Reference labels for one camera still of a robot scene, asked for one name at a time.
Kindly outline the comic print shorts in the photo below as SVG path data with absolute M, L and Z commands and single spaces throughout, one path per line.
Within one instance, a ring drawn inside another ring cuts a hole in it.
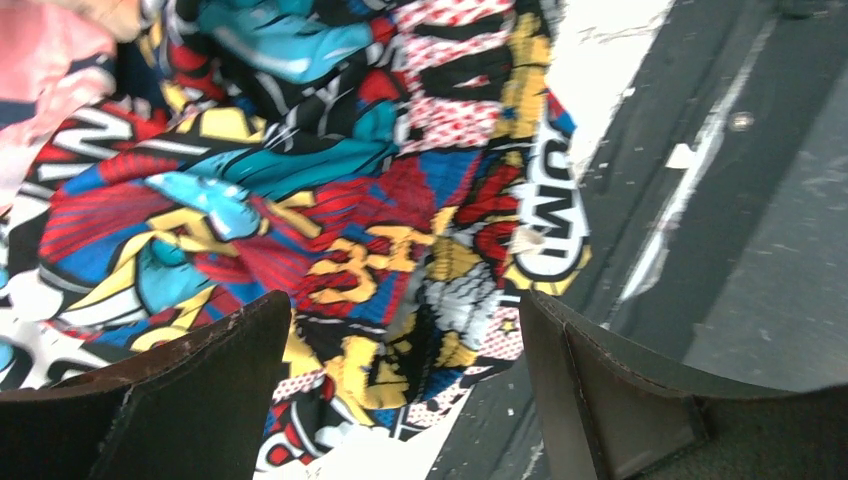
M 77 109 L 1 221 L 1 373 L 96 368 L 279 291 L 256 465 L 407 440 L 522 352 L 589 260 L 547 85 L 558 1 L 144 1 L 130 85 Z

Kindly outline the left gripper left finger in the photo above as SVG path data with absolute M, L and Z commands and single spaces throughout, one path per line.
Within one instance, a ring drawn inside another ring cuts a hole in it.
M 213 324 L 96 368 L 60 359 L 1 373 L 5 479 L 249 479 L 291 322 L 274 291 Z

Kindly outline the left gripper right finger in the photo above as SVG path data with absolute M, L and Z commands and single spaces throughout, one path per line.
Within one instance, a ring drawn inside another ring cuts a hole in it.
M 843 479 L 847 389 L 717 376 L 525 293 L 520 321 L 556 479 Z

